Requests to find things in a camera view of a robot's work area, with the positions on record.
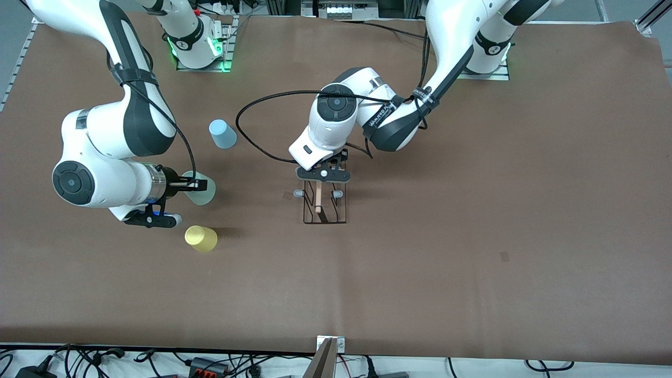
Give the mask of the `mint green plastic cup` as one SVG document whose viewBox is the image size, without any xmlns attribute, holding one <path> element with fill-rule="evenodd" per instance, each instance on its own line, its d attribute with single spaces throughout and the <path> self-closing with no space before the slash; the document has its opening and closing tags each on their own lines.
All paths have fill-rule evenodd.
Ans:
<svg viewBox="0 0 672 378">
<path fill-rule="evenodd" d="M 216 184 L 206 175 L 198 174 L 197 179 L 206 182 L 207 188 L 204 191 L 188 191 L 185 194 L 192 203 L 197 206 L 204 206 L 213 200 L 216 194 Z"/>
</svg>

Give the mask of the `black wire cup holder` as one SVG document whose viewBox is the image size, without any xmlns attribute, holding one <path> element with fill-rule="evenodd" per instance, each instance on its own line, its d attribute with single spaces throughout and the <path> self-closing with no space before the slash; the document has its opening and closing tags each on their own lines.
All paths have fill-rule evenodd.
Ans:
<svg viewBox="0 0 672 378">
<path fill-rule="evenodd" d="M 336 225 L 348 221 L 347 185 L 304 181 L 293 191 L 301 203 L 302 222 L 307 225 Z"/>
</svg>

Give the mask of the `yellow plastic cup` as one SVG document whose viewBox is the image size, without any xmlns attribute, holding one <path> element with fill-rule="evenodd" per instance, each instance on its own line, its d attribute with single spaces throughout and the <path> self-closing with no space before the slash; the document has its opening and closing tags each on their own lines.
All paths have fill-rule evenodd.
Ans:
<svg viewBox="0 0 672 378">
<path fill-rule="evenodd" d="M 211 228 L 194 225 L 185 231 L 184 239 L 195 250 L 209 252 L 216 247 L 218 235 Z"/>
</svg>

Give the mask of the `light blue plastic cup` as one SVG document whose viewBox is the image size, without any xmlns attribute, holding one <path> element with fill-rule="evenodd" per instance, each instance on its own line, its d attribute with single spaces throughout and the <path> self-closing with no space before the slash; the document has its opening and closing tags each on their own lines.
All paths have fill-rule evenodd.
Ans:
<svg viewBox="0 0 672 378">
<path fill-rule="evenodd" d="M 237 143 L 237 133 L 222 119 L 215 119 L 208 126 L 209 133 L 216 146 L 220 149 L 229 149 Z"/>
</svg>

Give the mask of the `grey power strip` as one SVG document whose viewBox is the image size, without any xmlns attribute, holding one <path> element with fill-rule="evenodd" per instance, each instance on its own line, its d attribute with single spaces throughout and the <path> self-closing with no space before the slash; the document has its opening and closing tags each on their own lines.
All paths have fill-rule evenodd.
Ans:
<svg viewBox="0 0 672 378">
<path fill-rule="evenodd" d="M 332 20 L 365 21 L 378 18 L 378 0 L 317 0 L 319 17 Z"/>
</svg>

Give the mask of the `brown table mat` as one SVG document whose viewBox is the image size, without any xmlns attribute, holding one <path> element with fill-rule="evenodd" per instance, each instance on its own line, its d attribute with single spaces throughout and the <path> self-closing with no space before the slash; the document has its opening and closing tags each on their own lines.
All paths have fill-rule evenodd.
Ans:
<svg viewBox="0 0 672 378">
<path fill-rule="evenodd" d="M 0 112 L 0 342 L 672 364 L 672 86 L 631 23 L 522 26 L 509 81 L 458 80 L 405 148 L 353 151 L 348 221 L 306 225 L 295 167 L 208 124 L 353 67 L 408 96 L 422 42 L 256 15 L 231 72 L 178 72 L 129 17 L 216 196 L 168 201 L 173 229 L 59 198 L 63 118 L 122 89 L 100 43 L 39 26 Z"/>
</svg>

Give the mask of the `black orange connector block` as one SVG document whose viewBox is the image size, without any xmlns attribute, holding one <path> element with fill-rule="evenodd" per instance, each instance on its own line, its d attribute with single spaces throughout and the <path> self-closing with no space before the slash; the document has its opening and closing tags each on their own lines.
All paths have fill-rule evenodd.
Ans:
<svg viewBox="0 0 672 378">
<path fill-rule="evenodd" d="M 229 371 L 227 364 L 205 358 L 187 360 L 187 365 L 188 378 L 226 378 Z"/>
</svg>

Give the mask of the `black power adapter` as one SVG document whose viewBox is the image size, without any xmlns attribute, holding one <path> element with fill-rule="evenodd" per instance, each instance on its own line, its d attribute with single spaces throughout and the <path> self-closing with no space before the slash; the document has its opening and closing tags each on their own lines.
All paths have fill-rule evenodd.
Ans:
<svg viewBox="0 0 672 378">
<path fill-rule="evenodd" d="M 19 369 L 14 378 L 58 378 L 58 376 L 38 366 L 25 366 Z"/>
</svg>

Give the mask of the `right arm aluminium base plate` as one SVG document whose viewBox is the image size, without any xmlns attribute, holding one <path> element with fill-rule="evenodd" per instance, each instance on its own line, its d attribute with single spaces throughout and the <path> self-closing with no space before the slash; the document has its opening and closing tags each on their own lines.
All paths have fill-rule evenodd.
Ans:
<svg viewBox="0 0 672 378">
<path fill-rule="evenodd" d="M 198 58 L 188 59 L 189 62 L 203 63 L 202 67 L 188 67 L 183 64 L 181 53 L 173 50 L 175 69 L 180 72 L 230 72 L 233 63 L 233 53 L 238 31 L 238 15 L 226 17 L 224 20 L 211 18 L 208 22 L 206 15 L 199 17 L 206 26 L 205 41 L 209 43 L 209 50 L 205 53 L 200 50 Z"/>
</svg>

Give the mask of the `left arm aluminium base plate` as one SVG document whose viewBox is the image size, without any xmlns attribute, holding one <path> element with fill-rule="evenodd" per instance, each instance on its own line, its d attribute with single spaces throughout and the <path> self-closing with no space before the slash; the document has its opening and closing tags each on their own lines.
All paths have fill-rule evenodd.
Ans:
<svg viewBox="0 0 672 378">
<path fill-rule="evenodd" d="M 509 81 L 510 74 L 507 66 L 506 57 L 500 62 L 499 67 L 493 72 L 487 73 L 477 73 L 468 70 L 464 70 L 458 76 L 458 79 L 470 79 L 470 80 L 491 80 L 491 81 Z"/>
</svg>

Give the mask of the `silver metal mount bracket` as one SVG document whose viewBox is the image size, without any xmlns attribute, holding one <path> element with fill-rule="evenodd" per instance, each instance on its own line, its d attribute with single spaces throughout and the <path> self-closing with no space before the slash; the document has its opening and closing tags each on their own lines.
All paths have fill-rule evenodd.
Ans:
<svg viewBox="0 0 672 378">
<path fill-rule="evenodd" d="M 345 337 L 332 337 L 331 335 L 318 335 L 316 337 L 316 350 L 318 350 L 322 343 L 328 339 L 334 339 L 338 354 L 345 354 Z"/>
</svg>

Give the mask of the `aluminium frame rail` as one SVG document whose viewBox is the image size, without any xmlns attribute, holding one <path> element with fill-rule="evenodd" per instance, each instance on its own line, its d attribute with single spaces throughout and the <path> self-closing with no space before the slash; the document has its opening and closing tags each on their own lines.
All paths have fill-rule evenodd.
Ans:
<svg viewBox="0 0 672 378">
<path fill-rule="evenodd" d="M 672 0 L 657 0 L 644 14 L 635 20 L 635 27 L 643 35 L 651 35 L 651 28 L 668 12 L 672 11 Z"/>
<path fill-rule="evenodd" d="M 38 28 L 38 25 L 41 25 L 41 24 L 43 24 L 43 22 L 40 19 L 38 19 L 36 17 L 32 17 L 32 19 L 31 19 L 31 29 L 28 32 L 26 40 L 23 43 L 22 49 L 20 50 L 20 53 L 19 53 L 19 57 L 17 58 L 17 61 L 15 62 L 14 69 L 12 71 L 12 74 L 10 75 L 7 87 L 6 87 L 5 92 L 2 96 L 2 100 L 0 101 L 0 112 L 3 112 L 3 110 L 4 110 L 4 108 L 7 104 L 7 101 L 9 100 L 10 92 L 14 88 L 15 81 L 18 77 L 18 74 L 19 74 L 20 69 L 23 65 L 23 62 L 26 58 L 27 51 L 29 50 L 29 47 L 32 43 L 32 40 L 34 40 L 36 29 Z"/>
</svg>

